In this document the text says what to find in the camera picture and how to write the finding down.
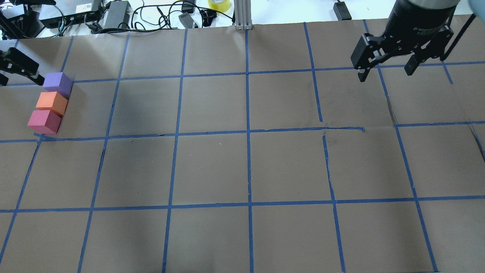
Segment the stack of cubes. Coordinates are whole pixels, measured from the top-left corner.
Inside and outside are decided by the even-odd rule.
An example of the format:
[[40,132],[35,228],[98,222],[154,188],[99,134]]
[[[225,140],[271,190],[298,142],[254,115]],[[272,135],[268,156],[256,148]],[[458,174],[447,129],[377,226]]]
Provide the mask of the stack of cubes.
[[28,126],[39,134],[56,134],[71,94],[72,80],[64,73],[49,73]]

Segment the robotic arm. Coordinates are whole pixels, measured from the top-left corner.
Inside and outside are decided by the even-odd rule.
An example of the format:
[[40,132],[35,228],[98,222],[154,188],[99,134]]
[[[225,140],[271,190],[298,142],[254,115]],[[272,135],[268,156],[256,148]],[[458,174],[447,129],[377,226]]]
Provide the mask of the robotic arm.
[[[459,2],[396,0],[384,33],[363,34],[352,53],[359,80],[364,82],[370,69],[394,56],[413,54],[404,67],[407,75],[429,58],[443,58],[453,36],[450,23]],[[470,5],[479,16],[479,10],[485,12],[483,0],[470,0]]]

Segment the power adapter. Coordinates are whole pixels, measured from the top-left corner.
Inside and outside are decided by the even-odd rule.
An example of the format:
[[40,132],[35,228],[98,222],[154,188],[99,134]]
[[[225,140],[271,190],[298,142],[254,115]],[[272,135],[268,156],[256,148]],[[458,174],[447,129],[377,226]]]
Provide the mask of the power adapter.
[[339,19],[339,21],[352,20],[352,16],[350,15],[349,9],[347,8],[345,2],[338,1],[337,3],[335,3],[334,12],[335,15],[337,15],[337,19]]
[[104,22],[105,29],[125,29],[128,27],[131,6],[128,1],[109,2],[108,15]]

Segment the black plug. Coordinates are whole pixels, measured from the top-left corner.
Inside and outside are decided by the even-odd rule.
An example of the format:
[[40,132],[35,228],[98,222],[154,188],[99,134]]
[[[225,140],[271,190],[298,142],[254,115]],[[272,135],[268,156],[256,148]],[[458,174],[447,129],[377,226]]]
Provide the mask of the black plug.
[[335,3],[334,12],[335,15],[337,15],[337,19],[339,19],[339,21],[352,20],[352,16],[350,15],[349,9],[347,8],[345,2],[338,1],[337,3]]

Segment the light blue robot arm part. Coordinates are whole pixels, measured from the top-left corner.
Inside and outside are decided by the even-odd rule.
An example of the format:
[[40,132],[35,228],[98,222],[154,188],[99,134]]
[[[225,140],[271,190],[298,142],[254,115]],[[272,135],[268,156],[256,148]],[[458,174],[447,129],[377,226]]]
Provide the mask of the light blue robot arm part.
[[485,24],[485,0],[469,0],[473,13]]

